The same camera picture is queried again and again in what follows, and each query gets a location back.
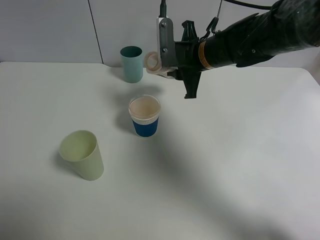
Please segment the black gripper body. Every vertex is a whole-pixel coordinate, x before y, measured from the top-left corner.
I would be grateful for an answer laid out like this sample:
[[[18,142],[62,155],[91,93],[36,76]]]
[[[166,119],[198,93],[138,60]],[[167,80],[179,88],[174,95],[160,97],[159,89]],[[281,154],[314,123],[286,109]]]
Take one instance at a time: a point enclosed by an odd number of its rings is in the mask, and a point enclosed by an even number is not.
[[[175,41],[175,57],[176,57],[176,70],[191,70],[194,72],[202,72],[203,65],[199,58],[199,47],[201,41],[198,39],[191,41]]]

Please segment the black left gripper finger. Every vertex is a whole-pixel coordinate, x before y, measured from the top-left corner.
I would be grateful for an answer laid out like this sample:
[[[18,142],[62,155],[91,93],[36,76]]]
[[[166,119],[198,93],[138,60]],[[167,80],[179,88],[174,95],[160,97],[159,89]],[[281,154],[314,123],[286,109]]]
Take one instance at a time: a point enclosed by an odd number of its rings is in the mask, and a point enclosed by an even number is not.
[[[176,80],[183,81],[185,86],[185,99],[195,99],[197,97],[200,78],[201,72],[197,72],[192,69],[176,70]]]

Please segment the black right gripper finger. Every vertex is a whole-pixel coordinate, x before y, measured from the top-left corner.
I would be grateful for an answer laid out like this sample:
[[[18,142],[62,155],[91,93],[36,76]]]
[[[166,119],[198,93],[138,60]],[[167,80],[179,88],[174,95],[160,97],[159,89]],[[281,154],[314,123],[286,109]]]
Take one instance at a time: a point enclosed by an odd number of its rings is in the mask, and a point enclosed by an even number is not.
[[[183,34],[182,34],[182,42],[192,42],[195,40],[199,40],[196,29],[195,29],[195,23],[191,20],[186,20],[182,23],[183,27]]]

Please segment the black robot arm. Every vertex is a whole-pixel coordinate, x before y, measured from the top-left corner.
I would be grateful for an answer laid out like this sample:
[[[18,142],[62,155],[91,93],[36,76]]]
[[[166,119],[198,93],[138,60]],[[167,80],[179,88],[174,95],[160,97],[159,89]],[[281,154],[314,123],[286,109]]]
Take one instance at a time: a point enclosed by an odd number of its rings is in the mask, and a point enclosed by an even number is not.
[[[320,45],[318,0],[279,0],[268,12],[252,14],[224,30],[216,30],[218,21],[214,17],[203,37],[182,41],[182,50],[176,51],[178,68],[169,76],[183,81],[186,99],[196,98],[204,71],[232,64],[249,67]]]

